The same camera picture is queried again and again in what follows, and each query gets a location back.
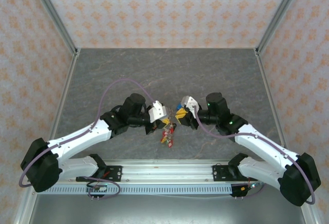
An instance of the marble surface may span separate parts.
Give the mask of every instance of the marble surface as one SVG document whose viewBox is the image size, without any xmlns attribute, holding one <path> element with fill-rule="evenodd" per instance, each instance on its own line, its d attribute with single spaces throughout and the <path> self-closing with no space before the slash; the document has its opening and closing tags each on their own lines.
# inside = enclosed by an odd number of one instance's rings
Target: marble surface
<svg viewBox="0 0 329 224">
<path fill-rule="evenodd" d="M 68 90 L 57 137 L 93 122 L 107 85 L 132 78 L 151 96 L 171 109 L 185 95 L 206 108 L 206 95 L 221 92 L 232 113 L 248 120 L 258 131 L 279 142 L 261 73 L 252 49 L 82 49 Z M 108 93 L 102 113 L 124 102 L 131 93 L 143 94 L 133 83 L 118 83 Z M 217 131 L 214 126 L 209 130 Z M 161 130 L 146 136 L 144 128 L 129 130 L 96 144 L 76 157 L 99 154 L 103 159 L 223 159 L 248 149 L 231 140 L 218 140 L 201 129 L 178 125 L 174 145 L 160 143 Z"/>
</svg>

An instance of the patterned wallpaper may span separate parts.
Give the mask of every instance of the patterned wallpaper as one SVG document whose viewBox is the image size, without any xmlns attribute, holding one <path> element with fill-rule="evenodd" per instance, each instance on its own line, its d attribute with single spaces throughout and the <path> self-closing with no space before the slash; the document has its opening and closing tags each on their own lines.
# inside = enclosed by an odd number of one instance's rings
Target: patterned wallpaper
<svg viewBox="0 0 329 224">
<path fill-rule="evenodd" d="M 315 158 L 317 206 L 328 223 L 329 0 L 295 0 L 262 61 L 289 147 Z"/>
<path fill-rule="evenodd" d="M 281 0 L 52 0 L 77 47 L 252 48 Z"/>
<path fill-rule="evenodd" d="M 20 163 L 48 138 L 71 54 L 40 0 L 0 0 L 0 219 L 13 223 Z"/>
</svg>

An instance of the cable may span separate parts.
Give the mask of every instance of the cable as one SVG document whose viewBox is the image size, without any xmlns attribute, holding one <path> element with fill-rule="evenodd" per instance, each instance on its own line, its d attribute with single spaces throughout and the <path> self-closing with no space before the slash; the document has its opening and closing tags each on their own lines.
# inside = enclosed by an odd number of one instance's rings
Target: cable
<svg viewBox="0 0 329 224">
<path fill-rule="evenodd" d="M 299 170 L 299 172 L 301 173 L 301 175 L 303 176 L 307 186 L 308 186 L 308 189 L 310 191 L 310 194 L 312 196 L 312 201 L 305 201 L 306 203 L 308 204 L 314 204 L 315 203 L 315 194 L 314 194 L 314 191 L 313 191 L 313 188 L 312 188 L 312 185 L 310 184 L 310 181 L 308 180 L 306 174 L 304 173 L 304 171 L 302 170 L 302 168 L 298 165 L 298 163 L 296 163 L 293 158 L 284 153 L 284 151 L 282 151 L 280 148 L 276 147 L 274 144 L 272 144 L 270 141 L 268 141 L 267 139 L 265 138 L 262 138 L 256 134 L 253 134 L 253 133 L 236 133 L 236 134 L 231 134 L 231 135 L 225 135 L 225 136 L 219 136 L 219 135 L 215 135 L 213 133 L 211 133 L 210 131 L 208 131 L 201 123 L 198 115 L 197 115 L 197 110 L 196 110 L 196 106 L 193 106 L 194 108 L 194 113 L 195 113 L 195 117 L 196 117 L 196 120 L 199 124 L 199 126 L 201 127 L 202 130 L 204 130 L 207 134 L 209 134 L 210 136 L 214 137 L 214 138 L 219 138 L 219 139 L 223 139 L 223 138 L 233 138 L 233 137 L 236 137 L 236 136 L 252 136 L 254 138 L 258 138 L 260 140 L 262 140 L 263 142 L 267 143 L 268 145 L 270 145 L 271 147 L 273 147 L 276 151 L 278 151 L 281 155 L 285 156 L 289 161 L 291 161 L 295 167 Z"/>
<path fill-rule="evenodd" d="M 103 105 L 103 102 L 104 102 L 104 98 L 105 98 L 105 95 L 107 94 L 108 90 L 113 86 L 115 85 L 116 83 L 119 83 L 119 82 L 122 82 L 122 81 L 130 81 L 130 82 L 133 82 L 135 83 L 139 88 L 141 88 L 142 91 L 144 91 L 144 93 L 151 99 L 152 102 L 155 102 L 155 100 L 151 97 L 151 95 L 144 89 L 143 86 L 141 86 L 138 82 L 136 82 L 135 80 L 132 80 L 132 79 L 118 79 L 116 81 L 114 81 L 112 84 L 110 84 L 106 90 L 103 92 L 103 95 L 101 97 L 101 100 L 99 102 L 99 105 L 98 105 L 98 111 L 97 111 L 97 115 L 96 115 L 96 118 L 95 118 L 95 121 L 93 122 L 92 126 L 90 128 L 88 128 L 87 130 L 85 130 L 83 133 L 81 134 L 78 134 L 72 138 L 69 138 L 67 140 L 64 140 L 58 144 L 55 144 L 47 149 L 45 149 L 44 151 L 42 151 L 40 154 L 38 154 L 27 166 L 26 168 L 23 170 L 23 173 L 20 177 L 20 180 L 19 180 L 19 186 L 20 187 L 29 187 L 29 186 L 32 186 L 32 184 L 23 184 L 23 179 L 26 175 L 26 173 L 29 171 L 29 169 L 31 168 L 31 166 L 37 161 L 39 160 L 43 155 L 45 155 L 47 152 L 51 151 L 52 149 L 56 148 L 56 147 L 59 147 L 63 144 L 66 144 L 66 143 L 69 143 L 71 141 L 74 141 L 78 138 L 81 138 L 82 136 L 86 135 L 87 133 L 89 133 L 90 130 L 92 130 L 95 126 L 96 126 L 96 123 L 97 121 L 99 120 L 100 116 L 101 116 L 101 108 L 102 108 L 102 105 Z"/>
<path fill-rule="evenodd" d="M 111 180 L 107 180 L 107 179 L 97 179 L 97 178 L 93 178 L 93 177 L 86 177 L 86 176 L 83 176 L 83 178 L 85 179 L 91 179 L 91 180 L 95 180 L 97 182 L 99 181 L 102 181 L 102 182 L 107 182 L 107 183 L 111 183 L 111 184 L 114 184 L 118 187 L 118 192 L 115 193 L 115 194 L 112 194 L 112 195 L 108 195 L 108 196 L 103 196 L 101 198 L 98 198 L 98 200 L 105 200 L 105 199 L 109 199 L 109 198 L 112 198 L 112 197 L 116 197 L 119 195 L 119 193 L 121 192 L 121 187 L 118 183 L 114 182 L 114 181 L 111 181 Z M 94 197 L 90 194 L 91 191 L 96 187 L 96 185 L 92 188 L 89 189 L 88 191 L 88 197 L 90 197 L 91 199 L 93 199 Z"/>
</svg>

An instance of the white plastic part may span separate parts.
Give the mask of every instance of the white plastic part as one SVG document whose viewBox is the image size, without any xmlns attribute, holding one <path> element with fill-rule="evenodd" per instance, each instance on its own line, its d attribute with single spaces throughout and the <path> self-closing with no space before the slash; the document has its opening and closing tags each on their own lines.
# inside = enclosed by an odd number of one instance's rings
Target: white plastic part
<svg viewBox="0 0 329 224">
<path fill-rule="evenodd" d="M 237 166 L 241 174 L 245 177 L 258 179 L 266 184 L 272 185 L 276 189 L 280 189 L 278 178 L 283 176 L 283 173 L 278 172 L 267 162 L 256 161 L 251 157 L 247 157 Z"/>
<path fill-rule="evenodd" d="M 165 106 L 159 101 L 153 103 L 153 107 L 149 110 L 150 122 L 153 123 L 156 120 L 164 119 L 167 117 L 167 110 Z"/>
<path fill-rule="evenodd" d="M 53 139 L 49 141 L 48 147 L 51 147 L 55 144 L 59 144 L 61 141 L 65 141 L 69 138 L 72 138 L 78 134 L 83 133 L 87 129 L 90 129 L 92 125 L 86 126 L 85 128 L 82 128 L 74 133 L 71 133 L 65 137 Z M 82 136 L 81 138 L 78 138 L 76 140 L 73 140 L 69 143 L 66 143 L 60 147 L 53 148 L 51 152 L 53 154 L 58 154 L 58 163 L 63 164 L 67 159 L 74 156 L 76 153 L 81 152 L 85 150 L 86 148 L 99 143 L 106 141 L 111 138 L 112 131 L 108 129 L 108 124 L 103 120 L 98 120 L 96 123 L 96 126 L 87 134 Z"/>
<path fill-rule="evenodd" d="M 196 119 L 194 107 L 196 106 L 196 112 L 198 112 L 199 104 L 193 97 L 190 97 L 190 96 L 183 97 L 183 99 L 181 101 L 181 105 L 186 106 L 191 111 L 193 117 Z"/>
<path fill-rule="evenodd" d="M 263 137 L 269 142 L 271 142 L 274 146 L 282 150 L 285 154 L 290 155 L 293 160 L 297 160 L 297 154 L 295 152 L 289 151 L 286 148 L 283 148 L 273 142 L 272 140 L 265 137 L 263 134 L 259 133 L 252 125 L 243 125 L 239 129 L 239 133 L 253 133 L 258 137 Z M 236 136 L 236 143 L 250 149 L 255 154 L 260 156 L 262 159 L 267 161 L 275 170 L 277 170 L 280 174 L 286 171 L 287 165 L 292 165 L 292 162 L 285 158 L 284 155 L 280 154 L 277 150 L 271 147 L 269 144 L 264 141 L 254 138 L 253 136 Z"/>
<path fill-rule="evenodd" d="M 97 162 L 90 156 L 78 159 L 69 159 L 62 164 L 59 168 L 63 170 L 60 173 L 60 180 L 75 179 L 80 176 L 91 176 L 97 169 Z"/>
</svg>

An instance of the colorful object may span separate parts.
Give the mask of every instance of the colorful object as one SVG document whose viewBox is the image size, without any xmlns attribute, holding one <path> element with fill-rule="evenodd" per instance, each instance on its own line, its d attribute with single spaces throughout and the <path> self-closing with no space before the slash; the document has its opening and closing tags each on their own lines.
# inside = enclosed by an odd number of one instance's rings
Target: colorful object
<svg viewBox="0 0 329 224">
<path fill-rule="evenodd" d="M 171 148 L 174 144 L 173 134 L 176 126 L 176 123 L 170 123 L 169 128 L 164 128 L 164 131 L 162 132 L 162 138 L 160 141 L 161 143 L 166 143 L 169 148 Z"/>
</svg>

